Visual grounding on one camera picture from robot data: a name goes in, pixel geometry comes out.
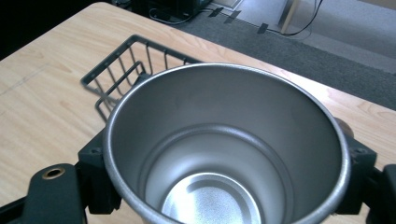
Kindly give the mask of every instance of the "pot rim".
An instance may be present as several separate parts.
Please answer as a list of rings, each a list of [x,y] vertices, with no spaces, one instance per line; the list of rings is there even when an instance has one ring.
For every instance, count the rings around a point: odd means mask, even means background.
[[[145,85],[148,85],[151,80],[165,76],[168,73],[172,73],[178,70],[183,70],[186,68],[193,68],[193,67],[202,67],[202,66],[244,69],[244,70],[256,72],[263,76],[276,78],[279,81],[285,82],[289,84],[291,87],[297,89],[318,106],[318,108],[324,113],[327,119],[331,122],[337,134],[338,140],[340,142],[340,148],[341,148],[340,174],[332,189],[332,192],[324,200],[324,202],[315,210],[313,210],[311,213],[297,220],[295,223],[319,223],[320,221],[328,217],[332,212],[334,212],[338,204],[343,200],[344,195],[347,191],[347,183],[350,178],[350,169],[351,169],[350,157],[347,150],[347,140],[345,139],[345,136],[341,128],[339,127],[337,121],[335,120],[335,118],[317,98],[315,98],[313,95],[311,95],[309,92],[307,92],[300,86],[296,85],[295,83],[281,76],[275,75],[273,73],[261,69],[240,65],[240,64],[233,64],[233,63],[194,63],[194,64],[182,65],[176,68],[165,70],[159,73],[158,75],[148,78],[138,86],[132,88],[120,99],[119,103],[115,106],[115,108],[111,112],[111,115],[106,123],[105,132],[104,132],[104,161],[111,182],[113,183],[116,191],[122,197],[122,199],[125,202],[127,202],[131,206],[131,208],[133,208],[137,212],[139,216],[141,216],[148,222],[179,223],[174,219],[161,214],[160,212],[156,211],[156,209],[152,208],[151,206],[143,202],[137,195],[134,194],[134,192],[128,187],[127,183],[123,180],[119,170],[117,169],[117,166],[115,165],[113,153],[111,150],[111,139],[113,138],[112,131],[114,126],[113,124],[117,120],[117,115],[120,113],[119,111],[122,110],[122,106],[125,105],[128,99],[132,95],[134,95],[134,93],[138,91],[140,88],[144,87]]]

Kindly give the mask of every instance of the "circular metal base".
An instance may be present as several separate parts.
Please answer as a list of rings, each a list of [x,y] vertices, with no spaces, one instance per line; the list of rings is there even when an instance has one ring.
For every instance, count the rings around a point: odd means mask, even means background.
[[[249,192],[230,177],[214,173],[179,181],[166,196],[162,212],[183,223],[261,223]]]

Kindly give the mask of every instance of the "black cable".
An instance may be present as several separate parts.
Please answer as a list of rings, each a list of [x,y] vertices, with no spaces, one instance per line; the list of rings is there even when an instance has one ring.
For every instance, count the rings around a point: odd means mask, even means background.
[[[292,34],[282,34],[282,35],[284,35],[284,36],[297,35],[297,34],[299,34],[300,32],[304,31],[304,30],[314,21],[315,17],[318,15],[318,11],[319,11],[319,8],[320,8],[320,5],[322,4],[322,2],[323,2],[323,0],[320,0],[319,5],[318,5],[318,8],[317,8],[317,11],[315,12],[315,15],[312,17],[311,21],[310,21],[303,29],[301,29],[300,31],[298,31],[298,32],[296,32],[296,33],[292,33]]]

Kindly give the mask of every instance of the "gray floor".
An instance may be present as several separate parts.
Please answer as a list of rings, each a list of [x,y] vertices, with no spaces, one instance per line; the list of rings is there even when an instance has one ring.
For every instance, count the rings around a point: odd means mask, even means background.
[[[314,4],[314,0],[301,1],[287,33],[300,30],[310,21]],[[284,5],[285,1],[278,0],[242,0],[234,10],[241,11],[239,20],[257,26],[264,22],[269,24],[269,28],[278,30]],[[396,10],[357,0],[325,0],[312,26],[293,38],[351,61],[396,74]]]

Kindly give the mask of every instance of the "tape strip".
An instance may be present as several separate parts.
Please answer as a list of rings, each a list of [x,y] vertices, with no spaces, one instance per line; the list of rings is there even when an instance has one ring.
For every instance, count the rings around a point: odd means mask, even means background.
[[[224,9],[224,7],[218,7],[210,13],[209,17],[216,17]]]
[[[234,11],[233,14],[231,14],[231,16],[229,16],[227,18],[227,20],[224,23],[231,23],[233,22],[233,20],[236,19],[236,17],[239,15],[239,13],[241,13],[241,11]]]
[[[259,30],[257,31],[257,34],[258,34],[258,35],[264,34],[265,31],[267,30],[267,28],[268,28],[268,24],[263,23],[263,24],[260,26]]]

